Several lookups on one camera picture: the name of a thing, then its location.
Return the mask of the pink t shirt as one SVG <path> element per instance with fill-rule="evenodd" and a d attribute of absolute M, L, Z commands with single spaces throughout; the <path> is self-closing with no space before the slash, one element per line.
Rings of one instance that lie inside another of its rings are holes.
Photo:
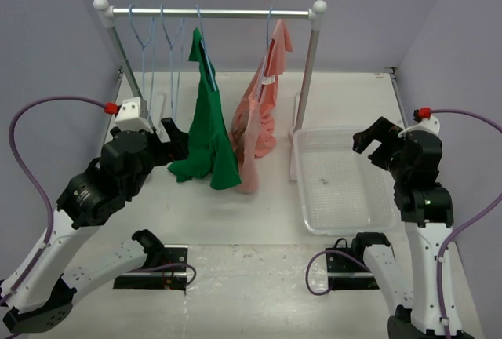
<path fill-rule="evenodd" d="M 276 145 L 273 110 L 277 104 L 279 77 L 286 69 L 286 54 L 292 51 L 287 24 L 278 20 L 270 44 L 231 121 L 229 138 L 238 161 L 241 179 L 238 190 L 242 193 L 257 192 L 256 161 L 268 155 Z"/>

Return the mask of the blue hanger of pink shirt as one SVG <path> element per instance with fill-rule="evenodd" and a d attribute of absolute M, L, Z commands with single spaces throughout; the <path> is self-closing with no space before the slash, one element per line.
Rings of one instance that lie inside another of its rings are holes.
<path fill-rule="evenodd" d="M 260 69 L 260 75 L 258 78 L 258 87 L 256 89 L 256 95 L 255 95 L 255 100 L 260 102 L 262 92 L 263 92 L 263 78 L 264 78 L 264 72 L 265 68 L 267 66 L 267 59 L 268 59 L 268 54 L 269 54 L 269 49 L 270 49 L 270 43 L 271 43 L 271 37 L 270 37 L 270 22 L 271 22 L 271 14 L 274 10 L 274 7 L 272 6 L 267 15 L 267 23 L 266 23 L 266 38 L 265 38 L 265 53 L 264 57 L 262 59 L 262 64 L 261 64 L 261 69 Z"/>

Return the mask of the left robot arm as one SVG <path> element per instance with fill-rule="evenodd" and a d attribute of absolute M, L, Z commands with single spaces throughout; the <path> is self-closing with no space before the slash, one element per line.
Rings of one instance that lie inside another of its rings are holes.
<path fill-rule="evenodd" d="M 3 322 L 12 337 L 53 329 L 84 297 L 121 275 L 169 272 L 182 266 L 165 262 L 165 245 L 148 230 L 134 232 L 108 257 L 68 266 L 110 216 L 139 194 L 156 166 L 186 159 L 188 134 L 171 118 L 164 118 L 162 125 L 169 136 L 165 143 L 156 132 L 113 128 L 100 157 L 69 181 L 56 201 L 53 224 L 38 244 L 43 253 L 36 265 L 19 286 L 14 282 L 27 270 L 27 262 L 2 281 L 1 305 L 8 309 Z"/>

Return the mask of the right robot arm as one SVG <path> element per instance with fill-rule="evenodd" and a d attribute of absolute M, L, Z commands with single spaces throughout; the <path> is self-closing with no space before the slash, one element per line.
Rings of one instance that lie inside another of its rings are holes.
<path fill-rule="evenodd" d="M 354 134 L 359 154 L 375 140 L 370 162 L 394 180 L 394 201 L 411 253 L 413 284 L 407 285 L 391 244 L 382 233 L 359 233 L 352 243 L 351 264 L 369 271 L 384 295 L 390 338 L 469 338 L 460 321 L 453 287 L 450 247 L 453 200 L 437 181 L 442 142 L 435 117 L 403 129 L 384 117 Z"/>

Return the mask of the green t shirt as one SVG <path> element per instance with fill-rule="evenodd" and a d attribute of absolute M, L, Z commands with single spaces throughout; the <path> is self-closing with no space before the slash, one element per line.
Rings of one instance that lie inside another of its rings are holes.
<path fill-rule="evenodd" d="M 200 79 L 195 113 L 189 129 L 185 160 L 175 161 L 168 171 L 178 183 L 192 179 L 210 178 L 214 190 L 226 190 L 241 184 L 238 162 L 224 123 L 219 87 L 211 89 L 209 72 L 201 45 L 201 33 L 194 29 L 189 61 L 198 63 Z"/>

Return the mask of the blue hanger with green shirt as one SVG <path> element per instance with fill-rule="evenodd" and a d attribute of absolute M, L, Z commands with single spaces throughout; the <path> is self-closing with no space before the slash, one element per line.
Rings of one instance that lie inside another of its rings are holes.
<path fill-rule="evenodd" d="M 202 13 L 201 13 L 201 10 L 198 5 L 195 7 L 195 9 L 196 9 L 196 12 L 198 15 L 199 28 L 200 28 L 200 33 L 201 33 L 201 45 L 202 45 L 202 49 L 203 49 L 203 55 L 206 60 L 207 69 L 209 72 L 211 89 L 213 92 L 216 92 L 218 90 L 218 86 L 216 83 L 216 79 L 215 79 L 214 72 L 213 72 L 213 67 L 212 67 L 211 61 L 209 59 L 209 54 L 208 54 L 207 47 L 206 47 L 206 40 L 205 40 L 204 29 L 203 29 Z"/>

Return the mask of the empty blue hanger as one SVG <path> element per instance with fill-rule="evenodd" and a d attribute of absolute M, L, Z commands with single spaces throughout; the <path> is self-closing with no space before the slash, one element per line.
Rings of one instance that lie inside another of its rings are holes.
<path fill-rule="evenodd" d="M 134 33 L 134 36 L 141 48 L 141 92 L 144 98 L 147 99 L 147 108 L 149 113 L 152 111 L 152 101 L 153 101 L 153 93 L 154 93 L 154 75 L 155 75 L 155 18 L 151 17 L 149 20 L 148 26 L 148 36 L 146 39 L 142 39 L 136 26 L 133 21 L 133 10 L 135 9 L 135 5 L 131 4 L 128 8 L 128 19 L 129 26 Z M 146 50 L 151 46 L 151 80 L 150 80 L 150 88 L 149 91 L 146 90 Z"/>
<path fill-rule="evenodd" d="M 185 18 L 182 17 L 178 28 L 176 30 L 176 34 L 173 37 L 169 36 L 166 24 L 165 24 L 165 15 L 164 15 L 164 6 L 160 6 L 160 19 L 162 24 L 162 30 L 164 37 L 169 46 L 169 93 L 170 93 L 170 110 L 171 110 L 171 118 L 173 121 L 176 120 L 177 116 L 177 105 L 180 91 L 180 74 L 182 67 L 182 57 L 184 54 L 184 29 L 185 29 Z M 181 38 L 180 45 L 180 61 L 178 64 L 177 77 L 174 76 L 174 46 L 176 45 L 176 41 L 178 38 Z"/>

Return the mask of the clear plastic basket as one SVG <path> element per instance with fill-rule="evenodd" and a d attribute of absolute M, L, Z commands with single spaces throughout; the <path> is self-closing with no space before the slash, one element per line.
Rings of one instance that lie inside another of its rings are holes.
<path fill-rule="evenodd" d="M 299 129 L 293 135 L 296 182 L 307 230 L 314 235 L 389 231 L 398 223 L 390 175 L 352 150 L 361 126 Z"/>

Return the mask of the metal clothes rack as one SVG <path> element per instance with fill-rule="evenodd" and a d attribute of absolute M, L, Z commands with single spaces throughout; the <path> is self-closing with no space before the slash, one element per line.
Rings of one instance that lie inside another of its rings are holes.
<path fill-rule="evenodd" d="M 140 87 L 137 84 L 133 70 L 130 66 L 126 52 L 122 46 L 121 39 L 115 26 L 115 19 L 119 17 L 172 17 L 172 18 L 208 18 L 208 19 L 302 19 L 311 22 L 311 34 L 307 49 L 307 59 L 304 68 L 301 90 L 296 97 L 296 114 L 293 117 L 293 127 L 289 131 L 289 138 L 293 139 L 296 131 L 302 129 L 304 116 L 307 108 L 315 56 L 318 48 L 318 40 L 322 28 L 322 19 L 327 10 L 327 3 L 323 0 L 316 1 L 307 10 L 238 10 L 238 9 L 145 9 L 145 8 L 118 8 L 112 6 L 108 0 L 94 0 L 93 8 L 96 10 L 100 22 L 107 30 L 108 36 L 118 56 L 119 65 L 125 74 L 132 94 L 135 97 L 143 97 Z"/>

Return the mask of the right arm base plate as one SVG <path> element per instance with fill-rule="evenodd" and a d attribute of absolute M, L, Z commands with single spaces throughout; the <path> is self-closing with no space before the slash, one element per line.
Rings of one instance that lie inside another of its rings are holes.
<path fill-rule="evenodd" d="M 338 290 L 378 290 L 376 280 L 371 273 L 355 262 L 339 254 L 326 255 L 328 287 Z"/>

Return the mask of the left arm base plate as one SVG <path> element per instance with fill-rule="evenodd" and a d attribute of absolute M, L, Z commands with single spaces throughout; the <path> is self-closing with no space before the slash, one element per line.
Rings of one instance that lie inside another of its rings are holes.
<path fill-rule="evenodd" d="M 163 255 L 147 268 L 160 268 L 167 264 L 185 264 L 188 245 L 165 245 Z M 113 282 L 114 290 L 178 290 L 186 291 L 191 275 L 185 266 L 164 268 L 155 272 L 133 272 L 119 276 Z"/>

